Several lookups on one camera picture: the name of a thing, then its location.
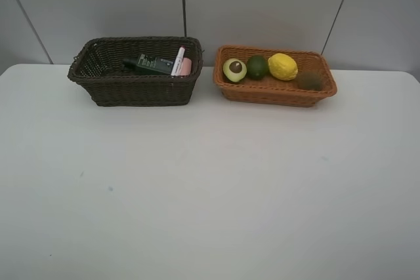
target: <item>basket rim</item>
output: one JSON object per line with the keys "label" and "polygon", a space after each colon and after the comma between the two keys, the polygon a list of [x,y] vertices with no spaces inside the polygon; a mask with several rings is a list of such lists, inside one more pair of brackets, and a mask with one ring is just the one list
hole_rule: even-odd
{"label": "basket rim", "polygon": [[[223,50],[228,49],[243,49],[243,50],[252,50],[252,51],[261,51],[261,52],[281,52],[284,54],[293,53],[293,54],[305,54],[305,55],[312,55],[318,57],[324,69],[326,70],[328,79],[331,81],[332,88],[329,90],[323,91],[315,91],[315,90],[303,90],[303,89],[293,89],[293,88],[278,88],[278,87],[258,87],[253,85],[241,85],[235,83],[227,83],[221,80],[220,73],[223,72],[222,69],[222,60],[221,55]],[[251,47],[245,45],[223,45],[219,47],[216,53],[216,61],[215,61],[215,68],[213,70],[213,82],[223,90],[231,90],[231,91],[242,91],[242,92],[266,92],[272,94],[279,94],[279,92],[283,95],[293,95],[293,96],[309,96],[309,97],[316,97],[316,98],[327,98],[333,96],[337,93],[337,84],[334,80],[334,77],[331,73],[331,70],[328,66],[327,61],[325,58],[318,54],[317,52],[305,51],[305,50],[289,50],[289,49],[262,49],[260,47]]]}
{"label": "basket rim", "polygon": [[[87,54],[87,51],[98,42],[107,42],[107,41],[138,41],[138,40],[148,40],[148,41],[179,41],[180,39],[185,41],[192,42],[198,51],[198,69],[195,73],[190,75],[182,76],[170,76],[170,75],[128,75],[128,76],[109,76],[109,77],[85,77],[76,74],[76,70],[80,66],[83,58]],[[200,42],[198,39],[193,37],[181,37],[181,36],[140,36],[140,37],[98,37],[96,39],[91,39],[88,41],[79,54],[74,57],[74,61],[70,65],[68,71],[68,79],[76,83],[94,83],[94,82],[114,82],[114,83],[136,83],[136,82],[172,82],[172,83],[187,83],[191,81],[196,81],[200,76],[201,69],[203,67],[203,49],[201,48]]]}

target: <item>white wall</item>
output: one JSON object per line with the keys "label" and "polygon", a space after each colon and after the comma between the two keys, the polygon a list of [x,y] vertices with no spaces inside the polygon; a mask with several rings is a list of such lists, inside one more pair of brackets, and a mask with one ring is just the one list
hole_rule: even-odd
{"label": "white wall", "polygon": [[401,70],[420,79],[419,0],[345,0],[324,54],[332,68]]}
{"label": "white wall", "polygon": [[0,0],[0,74],[20,63],[49,61],[18,3]]}
{"label": "white wall", "polygon": [[242,44],[321,52],[341,0],[186,0],[187,32],[213,65],[217,48]]}
{"label": "white wall", "polygon": [[184,35],[182,0],[21,0],[55,64],[95,37]]}

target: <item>lemon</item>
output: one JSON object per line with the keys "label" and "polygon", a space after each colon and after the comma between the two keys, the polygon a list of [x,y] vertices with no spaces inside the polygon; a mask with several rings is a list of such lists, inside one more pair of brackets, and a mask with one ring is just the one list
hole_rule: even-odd
{"label": "lemon", "polygon": [[268,68],[273,77],[289,81],[296,78],[297,64],[296,61],[286,54],[274,54],[268,59]]}

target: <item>halved avocado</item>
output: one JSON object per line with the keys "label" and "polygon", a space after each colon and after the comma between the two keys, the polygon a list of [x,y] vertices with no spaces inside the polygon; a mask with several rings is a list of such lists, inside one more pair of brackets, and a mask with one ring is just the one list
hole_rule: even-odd
{"label": "halved avocado", "polygon": [[247,75],[247,66],[239,59],[231,58],[224,62],[223,73],[231,82],[239,82]]}

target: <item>toiletry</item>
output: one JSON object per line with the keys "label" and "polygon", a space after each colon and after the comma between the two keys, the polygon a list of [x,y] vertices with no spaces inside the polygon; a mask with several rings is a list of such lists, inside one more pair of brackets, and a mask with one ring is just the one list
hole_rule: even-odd
{"label": "toiletry", "polygon": [[163,58],[140,54],[138,59],[124,58],[123,64],[139,75],[170,75],[174,63]]}
{"label": "toiletry", "polygon": [[191,64],[191,59],[185,57],[182,60],[181,71],[179,72],[179,75],[189,75],[191,73]]}
{"label": "toiletry", "polygon": [[182,59],[184,58],[184,52],[185,52],[185,48],[181,46],[178,50],[177,57],[175,58],[175,61],[173,63],[171,75],[179,75]]}

